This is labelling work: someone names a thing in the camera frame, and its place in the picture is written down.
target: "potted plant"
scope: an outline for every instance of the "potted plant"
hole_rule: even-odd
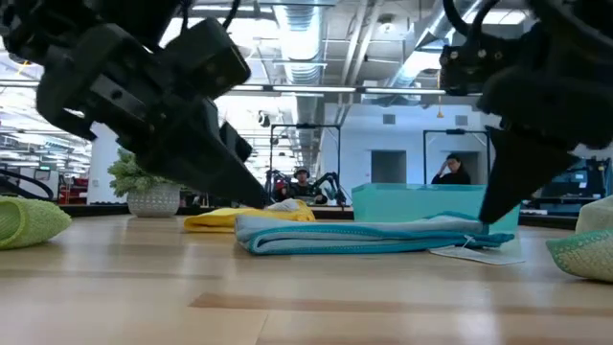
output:
[[[127,195],[127,207],[137,217],[171,217],[179,209],[181,187],[164,177],[145,172],[134,154],[119,149],[119,160],[108,168],[115,176],[110,186],[115,196]]]

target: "yellow cloth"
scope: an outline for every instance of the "yellow cloth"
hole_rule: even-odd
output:
[[[315,215],[302,201],[297,211],[257,210],[253,208],[223,208],[213,212],[185,218],[183,226],[188,232],[234,233],[234,222],[238,215],[285,219],[295,221],[315,221]]]

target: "white plant pot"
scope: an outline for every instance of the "white plant pot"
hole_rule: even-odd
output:
[[[160,184],[146,192],[129,192],[127,208],[136,217],[166,218],[179,210],[181,187]]]

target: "desk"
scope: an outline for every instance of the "desk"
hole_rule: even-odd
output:
[[[181,218],[77,218],[0,252],[3,345],[611,344],[613,288],[525,264],[426,253],[255,258]]]

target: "green plant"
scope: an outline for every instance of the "green plant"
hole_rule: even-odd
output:
[[[163,183],[174,184],[164,177],[145,172],[136,164],[134,153],[125,149],[118,149],[117,153],[119,160],[108,168],[108,173],[115,176],[110,183],[111,188],[115,189],[115,196],[121,197],[128,192],[146,192]]]

